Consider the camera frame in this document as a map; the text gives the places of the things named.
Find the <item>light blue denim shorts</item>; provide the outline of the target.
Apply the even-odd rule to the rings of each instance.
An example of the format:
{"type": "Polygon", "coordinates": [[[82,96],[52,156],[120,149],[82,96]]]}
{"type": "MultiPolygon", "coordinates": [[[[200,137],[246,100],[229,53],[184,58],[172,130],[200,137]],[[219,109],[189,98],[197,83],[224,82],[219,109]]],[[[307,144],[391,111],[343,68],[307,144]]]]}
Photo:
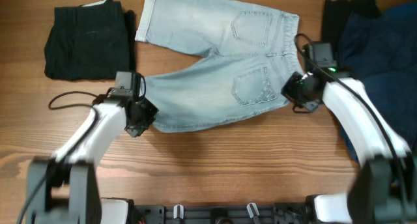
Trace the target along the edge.
{"type": "Polygon", "coordinates": [[[146,78],[164,133],[192,132],[285,107],[281,89],[300,72],[299,17],[234,0],[145,0],[138,42],[195,55],[188,68],[146,78]]]}

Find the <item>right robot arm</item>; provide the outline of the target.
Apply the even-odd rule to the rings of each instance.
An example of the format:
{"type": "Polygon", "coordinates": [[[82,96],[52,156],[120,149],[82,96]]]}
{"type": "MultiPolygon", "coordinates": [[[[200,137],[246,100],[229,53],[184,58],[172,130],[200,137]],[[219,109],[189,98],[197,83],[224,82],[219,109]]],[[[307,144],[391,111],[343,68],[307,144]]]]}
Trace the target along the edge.
{"type": "Polygon", "coordinates": [[[362,82],[337,68],[329,43],[297,47],[307,72],[294,72],[281,93],[295,113],[325,105],[345,130],[360,164],[349,191],[311,195],[304,223],[416,222],[416,155],[391,129],[362,82]]]}

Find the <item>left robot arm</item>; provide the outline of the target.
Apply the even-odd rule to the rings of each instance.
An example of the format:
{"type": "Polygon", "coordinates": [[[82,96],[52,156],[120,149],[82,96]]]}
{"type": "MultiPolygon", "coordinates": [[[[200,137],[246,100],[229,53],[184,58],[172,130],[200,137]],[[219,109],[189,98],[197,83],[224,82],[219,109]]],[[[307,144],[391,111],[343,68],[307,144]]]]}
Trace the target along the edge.
{"type": "Polygon", "coordinates": [[[144,223],[131,199],[102,198],[96,168],[115,138],[139,137],[158,109],[146,99],[145,78],[117,72],[114,87],[94,97],[77,132],[49,158],[35,157],[18,223],[144,223]]]}

